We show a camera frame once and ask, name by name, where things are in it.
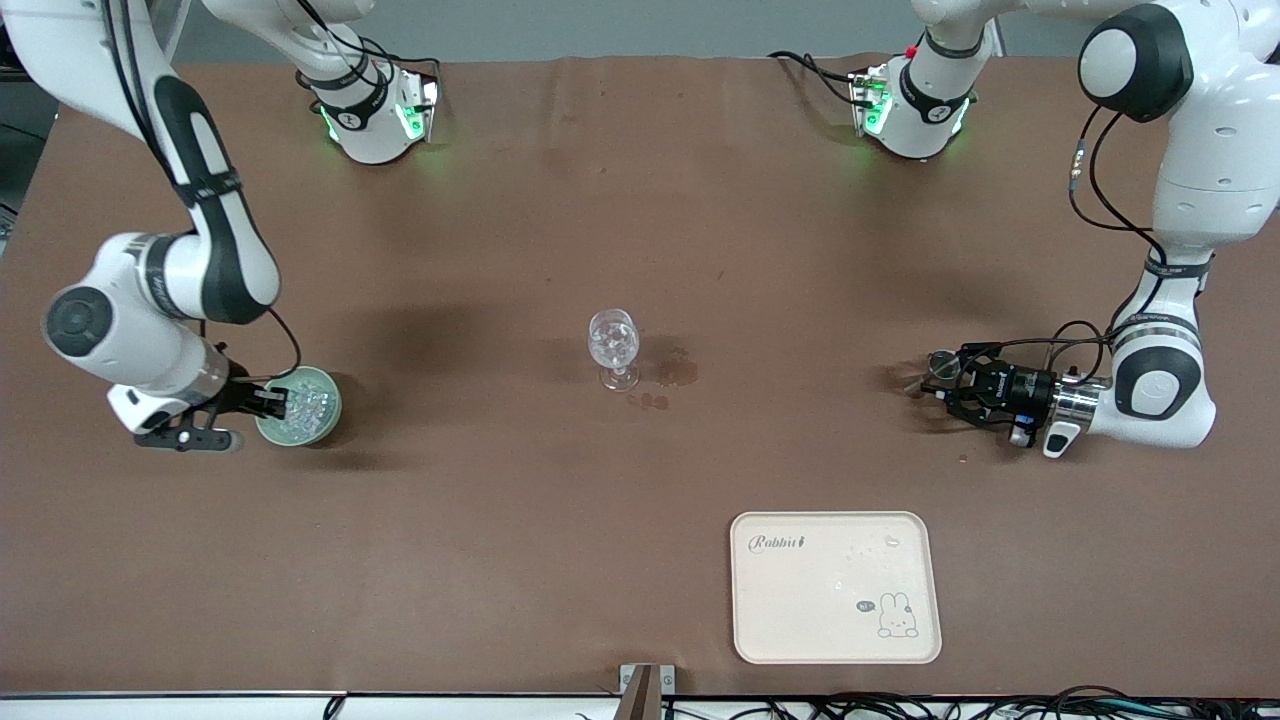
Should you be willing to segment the clear ice cubes pile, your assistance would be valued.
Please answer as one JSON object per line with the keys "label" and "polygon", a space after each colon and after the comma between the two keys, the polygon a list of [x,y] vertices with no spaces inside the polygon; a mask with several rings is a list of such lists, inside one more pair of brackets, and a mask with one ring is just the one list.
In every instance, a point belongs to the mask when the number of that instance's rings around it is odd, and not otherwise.
{"label": "clear ice cubes pile", "polygon": [[330,393],[314,380],[298,380],[285,388],[288,410],[285,419],[278,421],[279,436],[291,443],[315,441],[332,415]]}

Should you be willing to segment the metal jigger cup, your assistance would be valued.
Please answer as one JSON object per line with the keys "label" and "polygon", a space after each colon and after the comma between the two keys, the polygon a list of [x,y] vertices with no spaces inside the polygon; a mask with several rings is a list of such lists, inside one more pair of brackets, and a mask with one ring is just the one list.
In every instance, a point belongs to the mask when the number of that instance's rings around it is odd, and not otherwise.
{"label": "metal jigger cup", "polygon": [[911,397],[937,393],[945,397],[956,387],[961,368],[961,359],[951,350],[929,352],[922,361],[920,373],[904,388],[904,392]]}

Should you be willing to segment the clear wine glass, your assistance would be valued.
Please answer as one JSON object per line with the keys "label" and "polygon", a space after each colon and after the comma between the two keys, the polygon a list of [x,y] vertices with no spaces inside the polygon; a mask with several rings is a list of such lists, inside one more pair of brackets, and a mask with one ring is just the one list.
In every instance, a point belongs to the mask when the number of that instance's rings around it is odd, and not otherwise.
{"label": "clear wine glass", "polygon": [[588,350],[605,388],[628,392],[637,384],[640,337],[627,311],[612,307],[596,313],[588,324]]}

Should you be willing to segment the green ceramic bowl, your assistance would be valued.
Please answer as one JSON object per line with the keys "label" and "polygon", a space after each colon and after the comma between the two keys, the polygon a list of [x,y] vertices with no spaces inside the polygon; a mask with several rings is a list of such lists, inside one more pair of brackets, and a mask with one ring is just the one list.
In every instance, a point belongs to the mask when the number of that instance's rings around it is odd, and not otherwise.
{"label": "green ceramic bowl", "polygon": [[259,433],[282,447],[305,447],[325,439],[342,414],[340,389],[334,378],[315,366],[300,366],[291,374],[269,380],[268,392],[284,393],[283,418],[259,418]]}

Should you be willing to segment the cream rabbit print tray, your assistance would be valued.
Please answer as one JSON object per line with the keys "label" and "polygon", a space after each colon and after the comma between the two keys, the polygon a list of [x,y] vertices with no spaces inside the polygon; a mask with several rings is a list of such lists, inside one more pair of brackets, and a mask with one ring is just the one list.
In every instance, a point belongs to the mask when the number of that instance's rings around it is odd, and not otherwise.
{"label": "cream rabbit print tray", "polygon": [[943,639],[925,523],[753,511],[730,528],[733,646],[755,665],[923,665]]}

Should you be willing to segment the brown table cloth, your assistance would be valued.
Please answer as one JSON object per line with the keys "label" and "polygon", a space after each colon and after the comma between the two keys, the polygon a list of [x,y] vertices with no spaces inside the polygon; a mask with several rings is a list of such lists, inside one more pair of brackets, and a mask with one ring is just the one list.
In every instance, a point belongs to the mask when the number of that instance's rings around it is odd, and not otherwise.
{"label": "brown table cloth", "polygon": [[[188,219],[134,138],[54,124],[0,260],[0,692],[1280,697],[1280,218],[1199,300],[1219,416],[1189,452],[1062,459],[934,423],[929,351],[1105,325],[1144,243],[1065,199],[1069,60],[1004,59],[948,151],[900,161],[767,60],[444,72],[438,141],[351,161],[283,65],[187,67],[282,268],[319,448],[140,448],[41,334],[99,245]],[[620,307],[639,382],[588,324]],[[931,664],[751,665],[746,511],[901,510],[931,538]]]}

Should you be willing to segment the metal table edge bracket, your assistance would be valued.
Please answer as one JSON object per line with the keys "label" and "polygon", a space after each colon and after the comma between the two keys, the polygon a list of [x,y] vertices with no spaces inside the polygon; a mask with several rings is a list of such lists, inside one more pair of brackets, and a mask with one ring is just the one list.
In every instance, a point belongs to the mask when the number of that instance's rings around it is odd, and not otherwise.
{"label": "metal table edge bracket", "polygon": [[675,720],[669,697],[676,693],[673,664],[620,666],[620,703],[613,720]]}

